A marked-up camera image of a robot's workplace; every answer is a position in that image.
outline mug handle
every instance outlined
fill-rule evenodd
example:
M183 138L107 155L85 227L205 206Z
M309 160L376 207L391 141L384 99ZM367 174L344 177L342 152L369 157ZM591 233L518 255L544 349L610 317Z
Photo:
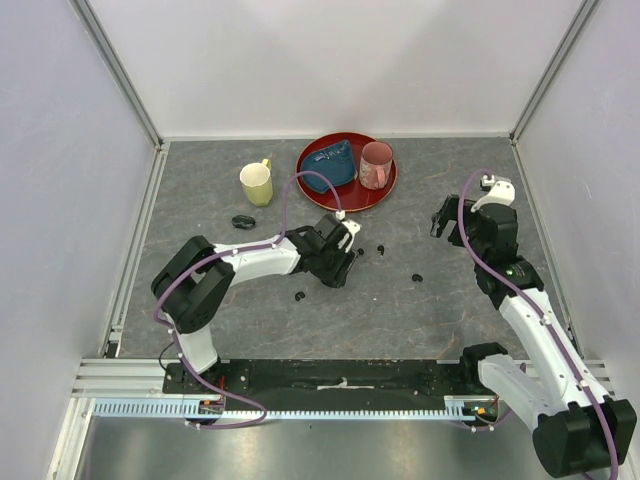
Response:
M376 173L378 174L378 188L383 188L386 183L386 175L384 174L384 168L376 167Z

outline metal floor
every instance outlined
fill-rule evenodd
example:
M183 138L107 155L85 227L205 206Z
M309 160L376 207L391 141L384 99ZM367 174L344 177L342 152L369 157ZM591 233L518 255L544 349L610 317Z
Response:
M398 162L391 195L353 214L362 224L356 248L365 250L347 285L324 287L311 275L256 279L234 287L211 325L227 358L441 358L462 348L498 341L514 358L527 358L507 323L480 292L473 265L461 248L429 236L431 214L460 191L468 175L488 167L513 180L521 253L547 285L548 268L518 169L506 138L390 139ZM126 315L121 357L151 358L169 342L151 320L151 280L183 243L204 235L213 243L244 243L280 230L282 188L306 140L176 142L170 146ZM238 174L248 162L270 158L274 199L254 207ZM291 228L314 225L325 213L297 187L288 204ZM242 231L231 217L252 215L257 227ZM384 256L376 251L385 246ZM422 283L411 276L419 273ZM297 291L306 298L294 300ZM168 357L175 355L170 350Z
M516 417L476 434L430 421L286 420L199 432L181 420L94 418L88 440L76 480L551 478ZM623 466L619 479L632 478Z

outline red tray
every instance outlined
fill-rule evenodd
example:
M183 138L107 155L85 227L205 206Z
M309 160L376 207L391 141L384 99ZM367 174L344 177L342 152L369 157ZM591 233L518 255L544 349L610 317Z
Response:
M353 156L356 161L356 172L358 172L360 170L360 159L362 158L363 147L367 143L375 142L375 139L367 135L362 135L360 133L340 132L325 135L324 137L320 137L307 145L307 148L302 151L302 153L300 154L300 158L298 158L298 163L296 164L296 173L300 171L300 165L302 165L302 161L311 152L321 150L328 147L329 145L333 145L334 143L338 143L343 140L349 140L349 143L351 144L351 150L353 150ZM387 195L389 195L389 193L391 193L391 190L393 190L393 187L396 184L397 178L398 169L394 160L391 164L389 181L384 188L381 188L379 190L369 190L368 188L364 188L360 183L360 180L358 180L357 178L347 183L346 185L336 187L336 191L338 192L340 201L342 202L342 208L346 212L359 212L361 210L366 210L367 208L371 208L377 205L382 200L384 200ZM314 192L302 181L302 178L298 177L297 180L298 186L302 190L302 193L304 193L304 195L309 200L311 200L316 205L326 208L327 210L336 210L336 201L333 198L331 190L327 191L326 193Z

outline small black piece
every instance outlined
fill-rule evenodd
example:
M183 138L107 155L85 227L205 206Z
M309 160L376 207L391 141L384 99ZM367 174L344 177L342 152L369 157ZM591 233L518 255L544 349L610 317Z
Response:
M256 219L249 215L236 215L231 219L231 225L242 230L251 230L256 226Z

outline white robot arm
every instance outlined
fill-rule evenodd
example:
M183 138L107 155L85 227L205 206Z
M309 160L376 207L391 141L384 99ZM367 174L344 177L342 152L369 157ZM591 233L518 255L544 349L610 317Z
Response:
M456 224L448 240L466 246L478 257L478 286L518 335L540 383L522 372L496 343L464 349L461 364L468 372L466 380L495 392L522 419L532 432L540 462L551 476L584 473L611 464L595 405L606 419L606 433L613 437L617 462L624 462L636 424L633 407L627 400L612 399L589 372L558 322L535 268L518 254L517 214L510 207L515 198L513 184L505 178L485 176L481 187L488 193L478 201L463 199L462 212L458 211L460 198L450 195L432 217L431 234L442 236L449 221L462 218L466 238L463 240L462 228Z
M208 325L230 287L254 278L299 272L315 275L328 287L342 287L357 257L351 247L359 231L358 223L327 214L315 227L290 230L284 238L276 235L259 242L212 245L202 236L193 237L156 276L151 291L160 299L198 261L230 252L197 270L202 278L187 277L162 306L175 326L183 355L201 373L218 363Z

